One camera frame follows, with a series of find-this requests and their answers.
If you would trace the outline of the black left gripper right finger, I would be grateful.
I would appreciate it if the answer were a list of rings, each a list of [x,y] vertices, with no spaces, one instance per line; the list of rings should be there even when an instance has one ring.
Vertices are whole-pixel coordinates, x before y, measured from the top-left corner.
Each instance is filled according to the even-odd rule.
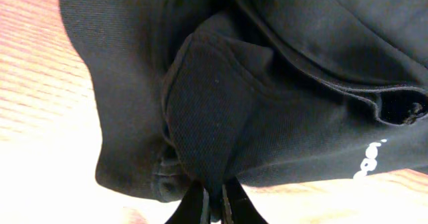
[[[222,224],[268,224],[258,213],[236,177],[222,185]]]

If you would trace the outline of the black t-shirt white logo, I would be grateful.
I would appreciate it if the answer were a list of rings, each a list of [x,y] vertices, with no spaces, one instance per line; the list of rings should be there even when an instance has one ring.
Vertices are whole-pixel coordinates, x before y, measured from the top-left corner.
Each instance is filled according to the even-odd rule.
[[[427,0],[60,0],[102,130],[96,182],[179,204],[193,181],[427,168]]]

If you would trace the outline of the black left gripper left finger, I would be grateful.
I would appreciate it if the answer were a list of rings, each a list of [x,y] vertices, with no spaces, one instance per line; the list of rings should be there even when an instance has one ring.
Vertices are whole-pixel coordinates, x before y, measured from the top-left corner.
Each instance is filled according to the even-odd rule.
[[[165,224],[210,224],[209,194],[199,181],[191,183]]]

